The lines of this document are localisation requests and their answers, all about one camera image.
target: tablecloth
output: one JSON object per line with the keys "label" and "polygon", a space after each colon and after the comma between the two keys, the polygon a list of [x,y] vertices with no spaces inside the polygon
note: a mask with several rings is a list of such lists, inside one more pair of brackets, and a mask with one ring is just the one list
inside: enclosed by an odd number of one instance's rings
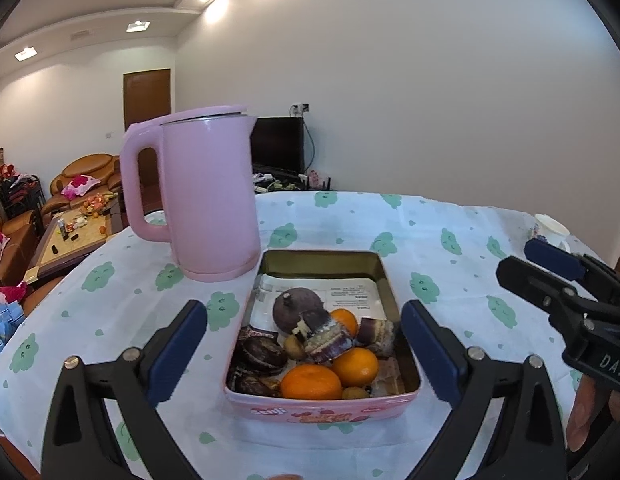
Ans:
{"label": "tablecloth", "polygon": [[[524,257],[533,216],[392,194],[277,192],[256,200],[264,250],[376,251],[399,304],[419,297],[464,345],[481,346],[494,358],[542,356],[566,423],[580,374],[563,364],[562,339],[547,315],[500,288],[494,276],[501,258]],[[148,221],[165,222],[163,212]],[[574,252],[593,254],[576,238],[569,241]],[[194,282],[172,263],[169,244],[124,230],[55,287],[0,355],[0,427],[39,467],[63,360],[72,354],[87,364],[114,360],[129,346],[143,346],[195,298],[207,306],[209,331],[158,412],[202,478],[261,480],[289,473],[305,480],[404,479],[449,412],[427,380],[407,412],[393,420],[306,425],[234,416],[221,385],[255,274]],[[417,282],[427,283],[427,290]],[[148,478],[116,403],[107,402],[132,472]],[[477,468],[498,405],[494,400],[459,478]]]}

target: pink tin box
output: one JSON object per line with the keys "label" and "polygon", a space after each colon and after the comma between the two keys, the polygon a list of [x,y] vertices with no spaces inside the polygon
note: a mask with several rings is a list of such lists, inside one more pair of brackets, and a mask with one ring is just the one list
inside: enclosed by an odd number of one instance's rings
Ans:
{"label": "pink tin box", "polygon": [[[248,298],[242,327],[237,334],[237,343],[241,334],[251,330],[253,308],[255,302],[259,301],[259,295],[263,293],[261,284],[264,276],[267,279],[272,277],[294,280],[360,280],[361,278],[371,280],[373,282],[371,285],[378,291],[378,298],[371,303],[376,303],[377,309],[382,308],[381,315],[384,314],[387,319],[399,323],[399,309],[378,254],[368,251],[271,250],[266,251],[261,259],[253,293]],[[363,317],[375,316],[364,314]],[[256,420],[326,424],[399,416],[416,397],[421,386],[413,354],[400,329],[395,339],[394,354],[387,362],[381,362],[381,367],[391,368],[395,377],[399,377],[392,381],[390,388],[392,395],[355,400],[294,400],[245,395],[232,391],[227,386],[231,383],[233,374],[232,356],[229,356],[224,392],[239,416]]]}

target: orange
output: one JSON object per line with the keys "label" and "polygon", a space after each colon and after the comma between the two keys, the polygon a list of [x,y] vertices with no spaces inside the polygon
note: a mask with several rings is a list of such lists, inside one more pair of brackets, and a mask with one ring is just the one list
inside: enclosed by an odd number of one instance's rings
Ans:
{"label": "orange", "polygon": [[285,399],[337,400],[341,398],[341,381],[321,365],[299,365],[281,380],[281,395]]}
{"label": "orange", "polygon": [[375,380],[379,360],[367,348],[351,348],[334,359],[331,370],[338,375],[345,388],[365,386]]}
{"label": "orange", "polygon": [[359,323],[357,318],[349,310],[345,308],[338,308],[330,312],[330,315],[336,319],[341,325],[347,328],[350,336],[355,337],[359,331]]}

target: black tv screen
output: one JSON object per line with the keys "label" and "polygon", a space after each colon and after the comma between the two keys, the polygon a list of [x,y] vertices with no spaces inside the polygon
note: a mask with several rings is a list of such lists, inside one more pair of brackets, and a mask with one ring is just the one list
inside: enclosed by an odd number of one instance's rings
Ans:
{"label": "black tv screen", "polygon": [[250,137],[252,163],[302,173],[303,118],[261,117]]}

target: silver bolt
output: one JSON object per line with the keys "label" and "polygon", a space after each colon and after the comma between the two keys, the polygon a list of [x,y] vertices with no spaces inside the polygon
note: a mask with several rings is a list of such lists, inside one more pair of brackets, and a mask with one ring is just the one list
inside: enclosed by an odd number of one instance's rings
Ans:
{"label": "silver bolt", "polygon": [[76,355],[71,355],[68,359],[64,361],[64,368],[66,370],[72,370],[79,365],[79,358]]}
{"label": "silver bolt", "polygon": [[541,359],[538,355],[532,354],[528,357],[527,361],[529,362],[532,368],[543,368],[543,359]]}
{"label": "silver bolt", "polygon": [[470,346],[468,348],[468,355],[470,359],[474,359],[475,361],[483,361],[485,359],[485,350],[478,346]]}
{"label": "silver bolt", "polygon": [[141,355],[141,351],[138,348],[132,347],[123,350],[123,361],[128,361],[129,363],[133,363],[139,356]]}

